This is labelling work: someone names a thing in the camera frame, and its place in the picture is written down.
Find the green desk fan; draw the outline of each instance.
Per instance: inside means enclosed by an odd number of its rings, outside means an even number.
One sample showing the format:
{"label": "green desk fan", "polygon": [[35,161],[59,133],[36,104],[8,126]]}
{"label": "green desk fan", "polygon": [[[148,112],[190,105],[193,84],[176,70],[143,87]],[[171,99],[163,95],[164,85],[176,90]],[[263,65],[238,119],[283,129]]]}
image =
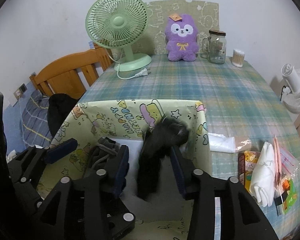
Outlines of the green desk fan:
{"label": "green desk fan", "polygon": [[107,49],[123,48],[125,57],[114,66],[122,72],[142,68],[151,62],[149,55],[133,54],[131,49],[131,44],[140,39],[146,27],[147,13],[141,0],[98,0],[86,18],[88,35],[96,44]]}

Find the pink chopsticks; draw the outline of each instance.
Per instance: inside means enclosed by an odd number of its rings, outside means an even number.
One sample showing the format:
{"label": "pink chopsticks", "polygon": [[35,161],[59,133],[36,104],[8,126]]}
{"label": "pink chopsticks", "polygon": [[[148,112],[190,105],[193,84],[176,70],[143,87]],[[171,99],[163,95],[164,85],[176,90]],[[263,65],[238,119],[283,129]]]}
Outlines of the pink chopsticks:
{"label": "pink chopsticks", "polygon": [[274,136],[273,142],[274,142],[275,182],[277,183],[277,185],[279,185],[281,180],[282,164],[281,164],[280,146],[276,136]]}

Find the black cloth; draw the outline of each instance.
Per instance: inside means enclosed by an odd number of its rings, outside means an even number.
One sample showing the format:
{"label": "black cloth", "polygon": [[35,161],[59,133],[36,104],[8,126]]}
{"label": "black cloth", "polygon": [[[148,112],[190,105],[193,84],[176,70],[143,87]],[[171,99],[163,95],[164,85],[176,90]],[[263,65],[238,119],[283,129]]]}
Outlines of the black cloth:
{"label": "black cloth", "polygon": [[67,94],[54,94],[49,98],[48,127],[53,137],[78,101]]}
{"label": "black cloth", "polygon": [[170,147],[180,146],[188,141],[189,131],[185,124],[163,117],[152,132],[144,135],[144,143],[139,155],[137,174],[137,196],[147,200],[156,193],[159,185],[161,160],[169,155]]}

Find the paper tag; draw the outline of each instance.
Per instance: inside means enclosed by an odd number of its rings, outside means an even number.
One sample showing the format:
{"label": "paper tag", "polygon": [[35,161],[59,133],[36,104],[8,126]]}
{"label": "paper tag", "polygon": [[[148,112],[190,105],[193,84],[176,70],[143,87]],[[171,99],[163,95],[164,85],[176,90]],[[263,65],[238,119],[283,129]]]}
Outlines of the paper tag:
{"label": "paper tag", "polygon": [[169,17],[170,17],[172,20],[174,20],[175,22],[182,19],[182,18],[180,17],[180,15],[178,15],[177,13],[173,13],[173,14],[169,15]]}

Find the wall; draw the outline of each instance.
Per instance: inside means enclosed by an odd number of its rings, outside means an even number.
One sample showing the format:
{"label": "wall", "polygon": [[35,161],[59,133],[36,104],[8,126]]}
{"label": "wall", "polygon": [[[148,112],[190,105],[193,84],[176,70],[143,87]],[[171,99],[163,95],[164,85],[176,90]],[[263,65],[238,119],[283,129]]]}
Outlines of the wall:
{"label": "wall", "polygon": [[22,140],[21,117],[34,91],[34,86],[29,82],[26,87],[27,91],[21,96],[18,102],[14,106],[8,105],[2,113],[4,134],[7,139],[7,154],[12,150],[20,153],[28,147]]}
{"label": "wall", "polygon": [[[0,91],[7,99],[53,60],[89,49],[85,17],[96,0],[7,0],[0,9]],[[285,63],[300,67],[300,12],[291,0],[206,0],[220,29],[278,93]]]}

